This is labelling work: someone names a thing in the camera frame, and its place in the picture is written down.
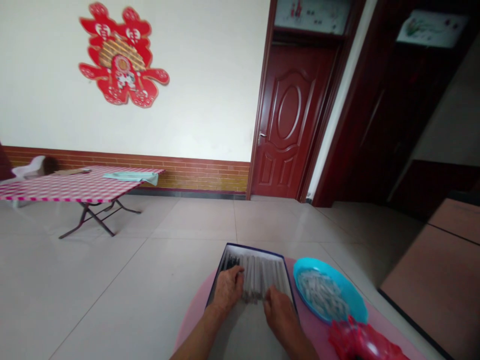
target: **pink round table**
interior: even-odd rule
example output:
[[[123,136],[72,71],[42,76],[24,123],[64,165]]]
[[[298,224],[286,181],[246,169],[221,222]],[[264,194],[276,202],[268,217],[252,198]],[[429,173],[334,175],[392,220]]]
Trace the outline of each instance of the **pink round table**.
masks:
[[[295,282],[293,281],[295,260],[289,257],[285,258],[286,267],[288,269],[288,276],[293,288],[293,296],[295,298],[296,308],[298,310],[298,317],[306,336],[311,340],[315,346],[318,356],[322,360],[338,360],[339,357],[335,352],[333,346],[329,343],[329,326],[317,318],[304,304],[300,298]],[[210,290],[214,283],[215,274],[213,271],[203,282],[198,289],[195,297],[190,303],[175,343],[175,351],[189,336],[195,325],[202,317],[207,300],[210,295]],[[365,302],[368,309],[368,323],[379,333],[383,334],[389,341],[400,346],[403,353],[410,358],[410,360],[425,360],[425,357],[393,326],[381,313],[379,313],[367,301]]]

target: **brick wall panel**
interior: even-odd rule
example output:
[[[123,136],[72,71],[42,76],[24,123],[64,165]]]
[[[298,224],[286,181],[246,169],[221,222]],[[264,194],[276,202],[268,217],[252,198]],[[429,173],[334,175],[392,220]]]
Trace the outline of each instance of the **brick wall panel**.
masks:
[[[39,155],[54,158],[60,170],[78,169],[93,165],[121,166],[126,168],[164,169],[158,185],[143,184],[146,188],[166,190],[199,190],[240,192],[247,190],[250,170],[248,162],[210,159],[177,158],[135,154],[118,154],[93,151],[73,151],[4,146],[13,167],[28,165]]]

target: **red plastic bag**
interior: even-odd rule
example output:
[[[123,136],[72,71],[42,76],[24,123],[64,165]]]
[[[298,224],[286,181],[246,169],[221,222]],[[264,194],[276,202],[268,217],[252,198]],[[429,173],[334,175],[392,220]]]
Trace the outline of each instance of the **red plastic bag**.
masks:
[[[356,322],[333,321],[328,341],[333,345],[340,360],[409,360],[399,346],[370,325]]]

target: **wall decoration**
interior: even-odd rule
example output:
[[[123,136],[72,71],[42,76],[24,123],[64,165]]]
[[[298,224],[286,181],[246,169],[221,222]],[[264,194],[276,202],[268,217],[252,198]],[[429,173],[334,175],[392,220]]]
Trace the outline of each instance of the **wall decoration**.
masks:
[[[152,80],[167,85],[170,77],[163,69],[150,68],[150,24],[131,7],[123,10],[125,23],[121,24],[112,20],[99,2],[88,8],[93,19],[81,17],[80,23],[90,34],[88,54],[96,66],[82,62],[78,66],[81,73],[96,81],[111,104],[126,104],[131,98],[141,108],[151,107],[159,94]]]
[[[453,48],[468,21],[468,16],[413,10],[396,40],[400,43]]]
[[[275,26],[343,35],[351,0],[278,0]]]

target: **box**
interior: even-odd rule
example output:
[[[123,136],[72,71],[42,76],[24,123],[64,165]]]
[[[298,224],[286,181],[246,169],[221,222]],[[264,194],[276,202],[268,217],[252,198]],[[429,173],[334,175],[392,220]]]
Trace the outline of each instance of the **box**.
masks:
[[[253,255],[281,260],[284,288],[287,290],[285,293],[297,311],[285,258],[274,252],[234,243],[227,243],[225,246],[208,296],[207,306],[213,301],[221,265],[229,252],[235,255]],[[256,304],[253,302],[246,304],[240,299],[220,328],[209,359],[288,359],[288,356],[267,324],[263,302],[260,300]]]

